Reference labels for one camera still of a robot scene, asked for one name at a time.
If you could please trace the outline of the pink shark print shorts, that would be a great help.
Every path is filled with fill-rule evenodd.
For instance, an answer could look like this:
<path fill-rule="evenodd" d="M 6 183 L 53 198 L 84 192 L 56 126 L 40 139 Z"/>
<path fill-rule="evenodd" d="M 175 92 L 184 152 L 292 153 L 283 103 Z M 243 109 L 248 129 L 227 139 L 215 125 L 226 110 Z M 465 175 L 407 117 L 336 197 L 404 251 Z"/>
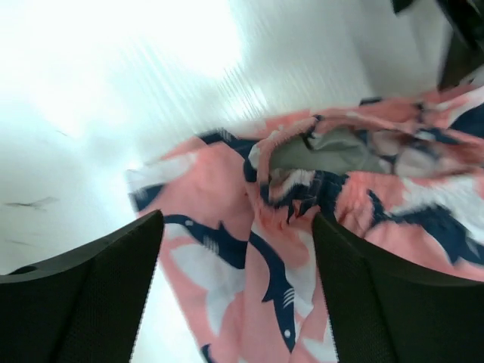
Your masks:
<path fill-rule="evenodd" d="M 369 99 L 195 136 L 126 174 L 163 214 L 160 264 L 207 362 L 341 362 L 317 214 L 483 284 L 483 90 Z"/>

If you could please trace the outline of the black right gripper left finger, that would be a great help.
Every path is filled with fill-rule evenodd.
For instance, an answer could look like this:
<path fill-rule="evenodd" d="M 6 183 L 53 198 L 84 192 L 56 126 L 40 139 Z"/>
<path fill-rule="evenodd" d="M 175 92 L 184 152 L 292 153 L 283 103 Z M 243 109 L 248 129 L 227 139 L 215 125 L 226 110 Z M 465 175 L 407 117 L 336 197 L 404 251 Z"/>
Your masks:
<path fill-rule="evenodd" d="M 3 362 L 128 362 L 163 236 L 163 215 L 1 276 Z"/>

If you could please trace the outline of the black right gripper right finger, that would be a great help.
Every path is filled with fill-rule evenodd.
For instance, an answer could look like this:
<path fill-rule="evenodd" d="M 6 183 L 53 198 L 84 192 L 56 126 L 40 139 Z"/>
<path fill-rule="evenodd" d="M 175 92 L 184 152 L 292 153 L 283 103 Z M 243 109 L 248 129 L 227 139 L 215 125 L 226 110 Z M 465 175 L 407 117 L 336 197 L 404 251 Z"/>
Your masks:
<path fill-rule="evenodd" d="M 409 262 L 317 214 L 315 256 L 341 362 L 481 362 L 483 284 Z"/>

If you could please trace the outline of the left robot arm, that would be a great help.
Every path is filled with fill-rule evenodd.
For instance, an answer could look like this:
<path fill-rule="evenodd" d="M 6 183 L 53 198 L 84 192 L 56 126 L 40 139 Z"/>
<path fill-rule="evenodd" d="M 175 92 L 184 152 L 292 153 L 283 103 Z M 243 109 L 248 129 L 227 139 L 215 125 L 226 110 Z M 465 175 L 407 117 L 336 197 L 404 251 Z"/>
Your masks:
<path fill-rule="evenodd" d="M 471 80 L 483 68 L 483 2 L 442 0 L 437 5 L 451 26 L 438 79 L 443 90 Z"/>

